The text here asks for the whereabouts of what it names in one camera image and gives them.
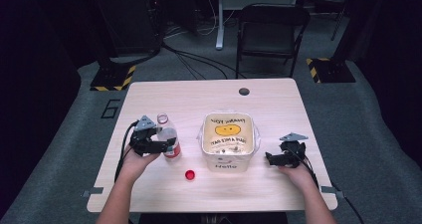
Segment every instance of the round hole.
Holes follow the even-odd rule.
[[[239,94],[242,95],[242,96],[247,96],[249,94],[249,89],[247,89],[247,88],[241,88],[239,90]]]

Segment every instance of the white desk leg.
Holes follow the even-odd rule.
[[[223,49],[223,39],[224,39],[224,24],[223,24],[223,0],[218,0],[218,34],[217,34],[217,43],[215,49]]]

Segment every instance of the wooden table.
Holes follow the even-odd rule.
[[[239,90],[247,88],[247,96]],[[249,168],[241,173],[211,172],[202,157],[197,135],[205,115],[233,110],[248,113],[259,129],[261,146]],[[125,98],[88,210],[101,212],[113,186],[123,136],[128,126],[144,114],[156,122],[166,112],[177,127],[182,149],[179,160],[161,155],[136,181],[131,212],[246,212],[304,210],[301,193],[289,178],[270,166],[265,152],[280,154],[280,137],[295,132],[306,135],[307,156],[321,186],[331,186],[317,141],[292,79],[221,80],[133,83]],[[196,177],[185,178],[192,169]],[[337,206],[333,194],[324,193],[329,209]]]

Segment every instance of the yellow smiley face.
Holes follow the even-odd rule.
[[[235,135],[240,132],[240,127],[235,124],[228,124],[223,126],[216,126],[215,132],[222,136]]]

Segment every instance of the water bottle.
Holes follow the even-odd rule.
[[[177,138],[176,127],[164,112],[158,114],[157,122],[157,138],[159,141],[168,141],[171,138],[176,138],[174,144],[169,146],[167,151],[164,152],[165,157],[173,160],[180,154],[180,143],[179,139]]]

